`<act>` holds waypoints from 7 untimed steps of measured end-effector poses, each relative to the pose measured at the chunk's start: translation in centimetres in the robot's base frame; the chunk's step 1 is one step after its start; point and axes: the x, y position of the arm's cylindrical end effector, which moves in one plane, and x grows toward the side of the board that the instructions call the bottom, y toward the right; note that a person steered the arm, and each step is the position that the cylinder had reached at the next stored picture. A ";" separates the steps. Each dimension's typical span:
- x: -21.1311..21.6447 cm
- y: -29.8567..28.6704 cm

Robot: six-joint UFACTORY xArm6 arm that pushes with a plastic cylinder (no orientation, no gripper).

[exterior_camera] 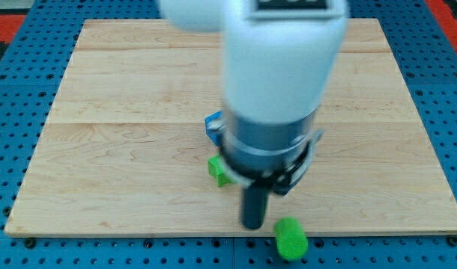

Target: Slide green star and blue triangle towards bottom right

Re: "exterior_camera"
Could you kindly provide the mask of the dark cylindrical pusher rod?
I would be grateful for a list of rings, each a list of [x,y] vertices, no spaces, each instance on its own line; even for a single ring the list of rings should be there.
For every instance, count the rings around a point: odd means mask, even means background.
[[[259,229],[264,224],[270,189],[251,185],[242,190],[241,223],[247,229]]]

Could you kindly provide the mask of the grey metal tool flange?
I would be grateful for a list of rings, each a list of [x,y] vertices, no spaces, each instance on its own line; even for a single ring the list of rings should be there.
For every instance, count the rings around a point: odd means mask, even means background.
[[[224,167],[247,190],[259,187],[286,195],[311,166],[323,135],[323,130],[313,129],[316,114],[269,123],[224,108],[219,144]]]

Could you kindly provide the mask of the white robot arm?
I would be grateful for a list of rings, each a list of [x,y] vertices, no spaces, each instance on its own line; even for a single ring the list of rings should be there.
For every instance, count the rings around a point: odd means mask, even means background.
[[[287,194],[315,154],[313,130],[349,8],[330,1],[160,0],[171,25],[222,35],[222,110],[207,136],[227,177],[242,188],[240,220],[264,223],[268,196]]]

